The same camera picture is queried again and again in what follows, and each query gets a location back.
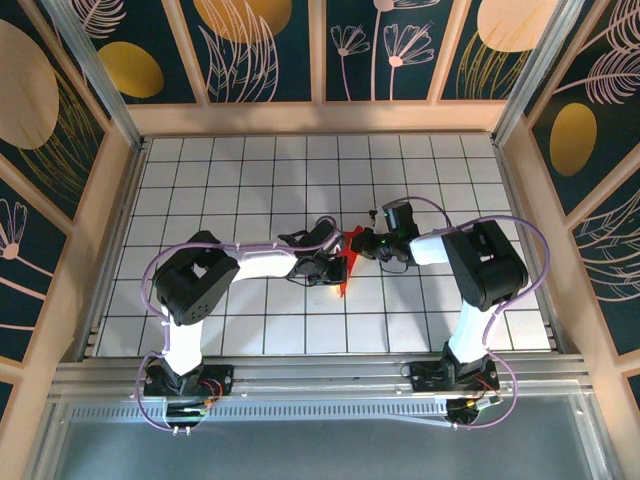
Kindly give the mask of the red paper sheet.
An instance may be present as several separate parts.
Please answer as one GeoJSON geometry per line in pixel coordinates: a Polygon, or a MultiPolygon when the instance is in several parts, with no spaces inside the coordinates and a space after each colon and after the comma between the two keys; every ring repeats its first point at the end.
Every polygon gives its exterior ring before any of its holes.
{"type": "Polygon", "coordinates": [[[345,247],[344,249],[340,252],[339,257],[345,257],[346,258],[346,279],[337,287],[337,291],[339,292],[339,295],[341,298],[343,298],[345,296],[347,287],[348,287],[348,282],[351,278],[351,274],[352,271],[354,269],[356,260],[358,258],[358,254],[356,252],[354,252],[351,249],[351,244],[353,239],[364,232],[364,228],[360,225],[356,226],[354,230],[352,231],[345,231],[344,232],[344,236],[345,236],[345,247]]]}

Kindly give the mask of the long aluminium mounting rail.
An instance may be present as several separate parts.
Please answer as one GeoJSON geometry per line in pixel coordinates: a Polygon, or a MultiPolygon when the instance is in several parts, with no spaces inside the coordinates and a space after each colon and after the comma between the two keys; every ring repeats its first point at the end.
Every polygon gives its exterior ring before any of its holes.
{"type": "MultiPolygon", "coordinates": [[[[583,358],[557,352],[503,352],[522,395],[594,391],[583,358]]],[[[438,353],[206,357],[206,365],[234,367],[230,398],[250,400],[337,400],[406,398],[413,395],[407,364],[436,361],[438,353]]],[[[128,400],[135,391],[139,358],[92,357],[62,363],[54,374],[50,401],[87,398],[128,400]]]]}

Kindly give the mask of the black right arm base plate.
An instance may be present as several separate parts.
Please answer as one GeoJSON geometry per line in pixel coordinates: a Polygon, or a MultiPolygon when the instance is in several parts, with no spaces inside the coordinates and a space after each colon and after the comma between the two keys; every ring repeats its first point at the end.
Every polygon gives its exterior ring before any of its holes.
{"type": "Polygon", "coordinates": [[[404,376],[416,392],[471,392],[500,389],[496,364],[492,360],[462,366],[441,361],[414,361],[404,365],[404,376]]]}

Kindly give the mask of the aluminium table side rail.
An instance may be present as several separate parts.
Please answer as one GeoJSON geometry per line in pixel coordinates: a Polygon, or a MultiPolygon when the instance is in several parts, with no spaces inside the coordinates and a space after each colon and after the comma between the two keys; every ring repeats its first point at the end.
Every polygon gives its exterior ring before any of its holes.
{"type": "MultiPolygon", "coordinates": [[[[504,148],[498,142],[492,140],[493,150],[498,162],[498,167],[504,182],[506,195],[511,211],[515,217],[522,218],[534,224],[534,220],[527,218],[525,205],[519,193],[516,178],[510,170],[504,148]]],[[[539,237],[527,226],[516,225],[521,247],[523,249],[525,263],[528,267],[531,282],[534,282],[542,273],[544,266],[544,251],[540,244],[539,237]]],[[[536,288],[534,295],[538,303],[543,323],[551,331],[550,345],[553,351],[559,354],[574,354],[577,352],[575,345],[567,336],[564,327],[561,325],[555,307],[553,306],[551,292],[546,281],[536,288]]]]}
{"type": "Polygon", "coordinates": [[[105,235],[101,246],[95,282],[91,290],[89,303],[83,308],[79,331],[68,350],[68,357],[72,362],[82,362],[90,343],[90,337],[95,325],[100,325],[105,308],[110,299],[110,291],[118,266],[123,237],[127,221],[132,212],[132,198],[137,192],[142,177],[148,152],[150,139],[141,138],[141,144],[136,146],[125,163],[122,178],[112,202],[112,209],[106,224],[105,235]]]}

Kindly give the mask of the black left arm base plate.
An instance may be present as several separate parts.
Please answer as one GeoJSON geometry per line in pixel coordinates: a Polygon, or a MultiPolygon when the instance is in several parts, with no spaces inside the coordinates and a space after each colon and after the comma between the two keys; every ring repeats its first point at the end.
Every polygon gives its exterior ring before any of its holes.
{"type": "Polygon", "coordinates": [[[184,375],[177,375],[165,363],[146,368],[143,394],[146,397],[227,396],[233,386],[232,365],[200,364],[184,375]]]}

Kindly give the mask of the small wired controller board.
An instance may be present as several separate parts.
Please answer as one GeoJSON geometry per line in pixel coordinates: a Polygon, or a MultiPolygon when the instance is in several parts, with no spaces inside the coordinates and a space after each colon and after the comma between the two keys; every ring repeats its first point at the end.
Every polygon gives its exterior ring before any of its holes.
{"type": "Polygon", "coordinates": [[[168,401],[165,405],[163,419],[174,436],[180,433],[189,436],[196,427],[204,422],[213,406],[212,397],[200,398],[195,401],[168,401]]]}
{"type": "Polygon", "coordinates": [[[458,398],[446,401],[445,419],[456,427],[471,426],[480,412],[502,403],[498,395],[482,398],[458,398]]]}

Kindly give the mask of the slanted aluminium frame post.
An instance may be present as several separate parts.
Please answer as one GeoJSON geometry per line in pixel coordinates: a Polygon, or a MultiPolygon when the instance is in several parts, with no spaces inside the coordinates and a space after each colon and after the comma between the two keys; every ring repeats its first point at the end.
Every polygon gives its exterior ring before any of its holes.
{"type": "Polygon", "coordinates": [[[504,145],[535,90],[550,71],[571,29],[581,25],[580,14],[583,11],[588,13],[592,3],[593,0],[559,0],[519,74],[505,109],[491,135],[494,147],[501,148],[504,145]]]}
{"type": "Polygon", "coordinates": [[[64,0],[42,0],[43,6],[69,46],[79,64],[85,68],[89,82],[111,114],[130,147],[141,151],[142,135],[135,126],[121,94],[115,88],[98,53],[85,33],[72,6],[64,0]]]}

